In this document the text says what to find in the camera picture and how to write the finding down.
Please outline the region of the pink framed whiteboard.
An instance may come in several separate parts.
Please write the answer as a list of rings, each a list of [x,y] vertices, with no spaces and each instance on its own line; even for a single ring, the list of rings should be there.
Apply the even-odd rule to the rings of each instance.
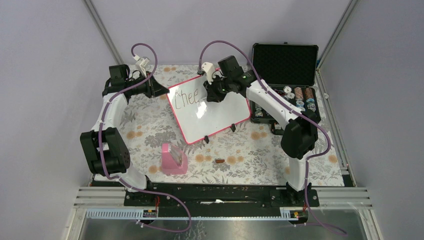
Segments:
[[[199,142],[251,116],[248,100],[234,92],[228,93],[222,102],[208,102],[205,81],[204,76],[198,75],[168,88],[168,102],[187,144]]]

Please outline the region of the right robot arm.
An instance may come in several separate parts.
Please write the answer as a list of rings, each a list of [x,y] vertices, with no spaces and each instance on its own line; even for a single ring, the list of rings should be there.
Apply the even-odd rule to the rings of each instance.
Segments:
[[[283,127],[280,145],[289,157],[291,172],[286,180],[292,188],[287,191],[286,198],[293,206],[301,205],[307,199],[304,189],[309,184],[307,157],[311,156],[318,139],[315,113],[291,104],[259,78],[254,69],[245,71],[233,55],[222,59],[218,65],[220,75],[210,62],[199,65],[199,72],[206,76],[203,84],[206,100],[221,103],[231,93],[242,95],[258,104]]]

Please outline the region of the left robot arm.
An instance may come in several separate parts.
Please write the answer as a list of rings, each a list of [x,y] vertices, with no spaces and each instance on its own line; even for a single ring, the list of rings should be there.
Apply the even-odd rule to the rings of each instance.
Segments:
[[[90,172],[97,181],[118,182],[144,206],[152,204],[155,192],[149,178],[132,164],[130,151],[119,132],[122,116],[136,95],[156,98],[169,93],[145,67],[130,71],[126,64],[109,67],[110,77],[102,91],[103,105],[95,125],[80,135],[80,143]]]

